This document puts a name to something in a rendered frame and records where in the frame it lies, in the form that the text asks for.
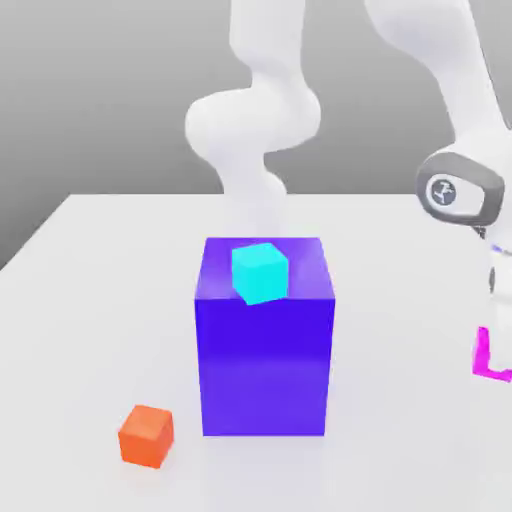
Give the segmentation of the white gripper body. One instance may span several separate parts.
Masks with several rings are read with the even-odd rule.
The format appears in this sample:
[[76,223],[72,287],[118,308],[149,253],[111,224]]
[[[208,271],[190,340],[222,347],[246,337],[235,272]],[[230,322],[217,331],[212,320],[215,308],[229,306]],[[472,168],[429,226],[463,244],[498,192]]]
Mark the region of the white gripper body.
[[512,257],[505,255],[492,256],[489,288],[493,300],[512,303]]

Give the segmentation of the small magenta cube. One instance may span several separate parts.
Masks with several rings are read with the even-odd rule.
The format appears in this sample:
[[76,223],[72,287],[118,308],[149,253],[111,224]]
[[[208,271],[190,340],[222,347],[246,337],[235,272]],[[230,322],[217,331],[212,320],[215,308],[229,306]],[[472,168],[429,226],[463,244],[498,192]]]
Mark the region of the small magenta cube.
[[486,327],[479,327],[476,342],[473,351],[472,373],[476,376],[498,380],[502,382],[512,382],[512,369],[502,371],[492,370],[490,362],[490,341],[489,332]]

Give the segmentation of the small cyan cube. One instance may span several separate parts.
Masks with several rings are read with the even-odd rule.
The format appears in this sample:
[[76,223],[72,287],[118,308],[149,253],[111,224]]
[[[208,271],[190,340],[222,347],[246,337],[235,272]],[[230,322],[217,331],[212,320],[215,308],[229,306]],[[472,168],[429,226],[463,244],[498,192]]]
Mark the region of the small cyan cube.
[[272,243],[258,243],[231,252],[232,286],[247,305],[288,296],[289,261]]

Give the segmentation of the small orange cube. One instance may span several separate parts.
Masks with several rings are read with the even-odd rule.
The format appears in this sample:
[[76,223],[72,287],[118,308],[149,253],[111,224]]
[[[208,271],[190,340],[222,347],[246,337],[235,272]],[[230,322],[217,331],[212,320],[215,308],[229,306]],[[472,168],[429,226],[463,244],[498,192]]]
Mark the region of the small orange cube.
[[135,405],[118,431],[124,462],[159,469],[174,442],[170,411]]

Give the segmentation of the large blue box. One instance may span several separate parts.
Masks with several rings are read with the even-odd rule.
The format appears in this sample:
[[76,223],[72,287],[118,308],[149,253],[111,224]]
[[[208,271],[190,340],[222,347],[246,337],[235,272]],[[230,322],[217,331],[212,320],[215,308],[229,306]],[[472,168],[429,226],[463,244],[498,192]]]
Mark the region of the large blue box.
[[317,238],[273,238],[289,261],[287,297],[248,305],[231,255],[251,238],[205,241],[194,306],[206,436],[325,432],[335,293]]

